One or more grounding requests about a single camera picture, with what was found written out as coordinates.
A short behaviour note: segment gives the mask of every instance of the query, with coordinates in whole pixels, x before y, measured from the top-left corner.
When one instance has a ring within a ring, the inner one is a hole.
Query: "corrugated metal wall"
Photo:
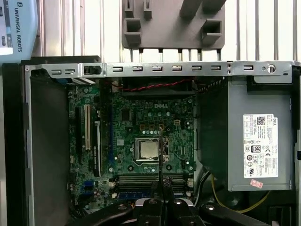
[[[123,49],[121,0],[38,0],[35,55],[99,55],[104,62],[301,61],[301,0],[227,0],[222,50]]]

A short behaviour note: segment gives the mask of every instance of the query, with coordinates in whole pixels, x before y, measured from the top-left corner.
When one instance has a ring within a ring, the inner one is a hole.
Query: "blue panel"
[[[37,29],[36,0],[0,0],[0,64],[30,59]]]

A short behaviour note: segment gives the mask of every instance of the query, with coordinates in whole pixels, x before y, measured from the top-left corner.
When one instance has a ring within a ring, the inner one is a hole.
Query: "barcode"
[[[257,126],[265,126],[265,117],[257,117]]]

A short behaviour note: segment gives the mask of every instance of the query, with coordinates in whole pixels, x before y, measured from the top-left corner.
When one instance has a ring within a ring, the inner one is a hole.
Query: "cpu socket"
[[[155,163],[159,160],[158,138],[135,139],[135,161],[138,163]]]

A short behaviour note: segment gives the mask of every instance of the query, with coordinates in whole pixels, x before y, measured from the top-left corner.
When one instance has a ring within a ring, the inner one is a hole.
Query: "white label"
[[[244,115],[244,177],[278,177],[278,118]]]

